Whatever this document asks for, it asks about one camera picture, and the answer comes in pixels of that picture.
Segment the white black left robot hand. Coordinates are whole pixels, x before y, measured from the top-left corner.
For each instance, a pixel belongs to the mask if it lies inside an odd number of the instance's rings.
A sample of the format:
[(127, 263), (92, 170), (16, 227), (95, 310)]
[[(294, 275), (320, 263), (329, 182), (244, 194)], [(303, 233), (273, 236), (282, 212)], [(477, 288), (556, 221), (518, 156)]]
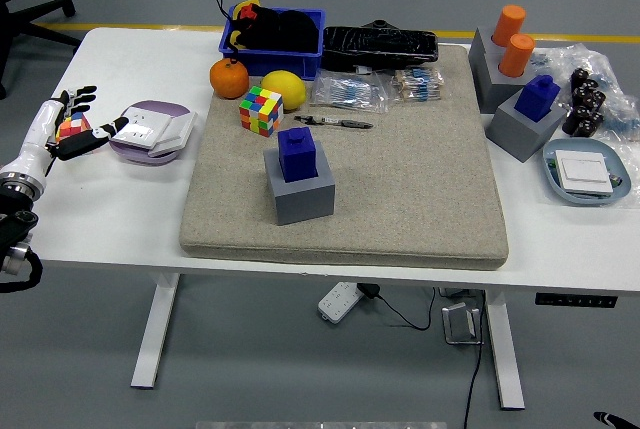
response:
[(55, 142), (55, 133), (66, 117), (87, 111), (96, 99), (96, 86), (64, 90), (60, 96), (45, 101), (22, 143), (18, 157), (1, 169), (1, 183), (24, 184), (43, 193), (46, 176), (55, 159), (66, 161), (89, 153), (110, 141), (129, 122), (120, 116), (113, 122), (85, 130)]

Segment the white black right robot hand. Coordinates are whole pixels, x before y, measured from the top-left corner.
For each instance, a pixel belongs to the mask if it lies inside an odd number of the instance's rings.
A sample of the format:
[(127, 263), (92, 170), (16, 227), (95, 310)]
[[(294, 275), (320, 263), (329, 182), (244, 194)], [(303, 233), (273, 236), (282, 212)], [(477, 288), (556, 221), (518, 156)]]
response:
[(629, 422), (628, 420), (616, 416), (612, 413), (608, 413), (608, 412), (603, 412), (603, 411), (595, 411), (593, 413), (593, 417), (607, 425), (608, 427), (611, 428), (615, 428), (615, 429), (639, 429), (639, 426), (636, 424), (633, 424), (631, 422)]

